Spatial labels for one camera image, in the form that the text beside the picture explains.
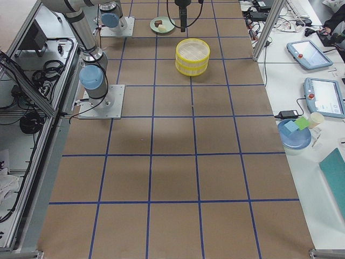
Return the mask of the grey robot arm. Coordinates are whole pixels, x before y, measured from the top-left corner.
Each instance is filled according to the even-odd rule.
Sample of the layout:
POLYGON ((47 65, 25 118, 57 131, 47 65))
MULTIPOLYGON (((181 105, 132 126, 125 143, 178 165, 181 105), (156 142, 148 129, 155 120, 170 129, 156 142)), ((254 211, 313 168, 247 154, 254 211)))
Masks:
POLYGON ((83 7, 106 4, 109 3, 109 1, 45 0, 42 1, 42 3, 49 10, 61 13, 65 17, 77 39, 78 45, 81 49, 81 58, 85 65, 95 65, 105 70, 108 63, 107 58, 93 36, 89 23, 85 17, 83 7))
MULTIPOLYGON (((185 32, 186 29, 193 25, 187 24, 188 10, 187 7, 191 4, 191 1, 174 1, 175 5, 178 6, 178 14, 180 19, 180 26, 173 23, 169 13, 169 1, 166 1, 166 11, 168 20, 171 25, 175 28, 180 29, 180 32, 185 32)), ((116 29, 117 27, 125 28, 127 24, 125 23, 125 18, 123 16, 121 1, 112 1, 105 4, 98 5, 97 22, 100 20, 103 26, 116 29)))

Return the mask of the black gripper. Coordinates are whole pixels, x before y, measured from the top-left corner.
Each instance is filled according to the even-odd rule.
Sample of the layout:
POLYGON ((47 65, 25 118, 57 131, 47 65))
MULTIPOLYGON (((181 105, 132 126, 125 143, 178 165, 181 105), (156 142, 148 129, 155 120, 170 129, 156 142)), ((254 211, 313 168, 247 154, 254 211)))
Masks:
POLYGON ((179 7, 180 31, 185 32, 187 27, 187 6, 190 0, 175 0, 175 4, 179 7))

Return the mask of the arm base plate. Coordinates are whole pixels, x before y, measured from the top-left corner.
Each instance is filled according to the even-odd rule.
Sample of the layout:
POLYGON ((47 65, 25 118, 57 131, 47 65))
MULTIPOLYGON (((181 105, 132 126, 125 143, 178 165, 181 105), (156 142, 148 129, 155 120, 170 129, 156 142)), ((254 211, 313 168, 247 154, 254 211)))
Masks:
POLYGON ((125 85, 109 85, 108 94, 100 105, 96 106, 101 99, 89 99, 84 90, 83 98, 87 101, 80 105, 78 119, 120 119, 125 95, 125 85))
POLYGON ((125 17, 119 19, 115 28, 103 27, 100 35, 105 38, 132 37, 134 31, 135 17, 125 17))

